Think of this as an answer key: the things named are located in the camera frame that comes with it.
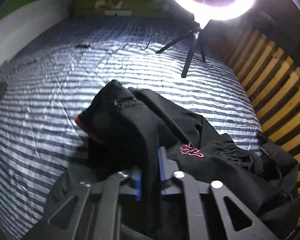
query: wooden headboard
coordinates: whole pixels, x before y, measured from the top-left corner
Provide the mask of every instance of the wooden headboard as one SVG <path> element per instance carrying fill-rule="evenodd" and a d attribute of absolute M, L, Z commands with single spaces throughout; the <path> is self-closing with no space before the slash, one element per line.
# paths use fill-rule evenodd
<path fill-rule="evenodd" d="M 299 162 L 300 193 L 300 68 L 260 31 L 244 24 L 233 31 L 236 40 L 224 36 L 223 61 L 245 89 L 262 131 Z"/>

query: blue and white striped blanket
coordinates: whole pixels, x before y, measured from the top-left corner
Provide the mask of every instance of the blue and white striped blanket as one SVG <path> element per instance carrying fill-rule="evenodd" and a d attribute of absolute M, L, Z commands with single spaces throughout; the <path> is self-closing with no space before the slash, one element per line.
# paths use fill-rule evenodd
<path fill-rule="evenodd" d="M 20 239 L 41 217 L 49 191 L 73 161 L 87 157 L 87 135 L 74 117 L 112 79 L 151 89 L 202 114 L 237 146 L 259 151 L 260 124 L 236 76 L 195 54 L 181 72 L 188 41 L 155 51 L 182 34 L 162 19 L 90 17 L 53 26 L 0 68 L 0 227 Z M 145 49 L 150 36 L 150 46 Z M 91 48 L 76 48 L 78 43 Z"/>

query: wire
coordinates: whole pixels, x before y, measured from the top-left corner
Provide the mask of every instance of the wire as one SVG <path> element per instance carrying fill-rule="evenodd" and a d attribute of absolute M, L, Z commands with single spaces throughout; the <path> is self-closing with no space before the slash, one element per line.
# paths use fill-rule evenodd
<path fill-rule="evenodd" d="M 149 47 L 152 36 L 153 36 L 153 35 L 156 35 L 156 34 L 159 34 L 159 33 L 152 33 L 152 35 L 150 36 L 150 40 L 149 40 L 149 42 L 148 42 L 148 45 L 147 45 L 143 50 L 146 50 L 146 49 Z"/>

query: black clothing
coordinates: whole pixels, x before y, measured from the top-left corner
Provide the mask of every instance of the black clothing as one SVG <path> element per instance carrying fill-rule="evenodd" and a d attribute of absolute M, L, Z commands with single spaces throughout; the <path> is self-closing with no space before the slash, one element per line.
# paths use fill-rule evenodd
<path fill-rule="evenodd" d="M 296 227 L 300 196 L 295 191 L 298 163 L 272 142 L 265 157 L 238 148 L 228 134 L 219 135 L 201 115 L 192 113 L 151 90 L 125 89 L 111 81 L 79 115 L 90 142 L 89 160 L 102 170 L 137 165 L 142 171 L 145 223 L 160 225 L 158 148 L 177 161 L 180 170 L 210 183 L 222 181 L 279 239 Z"/>

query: pink logo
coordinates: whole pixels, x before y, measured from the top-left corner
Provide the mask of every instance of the pink logo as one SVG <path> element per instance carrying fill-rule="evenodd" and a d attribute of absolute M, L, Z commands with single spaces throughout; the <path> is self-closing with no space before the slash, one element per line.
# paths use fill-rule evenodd
<path fill-rule="evenodd" d="M 200 158 L 203 158 L 204 155 L 197 149 L 197 148 L 193 148 L 189 145 L 184 145 L 180 147 L 180 152 L 182 154 L 189 154 L 190 156 L 195 155 L 198 156 Z"/>

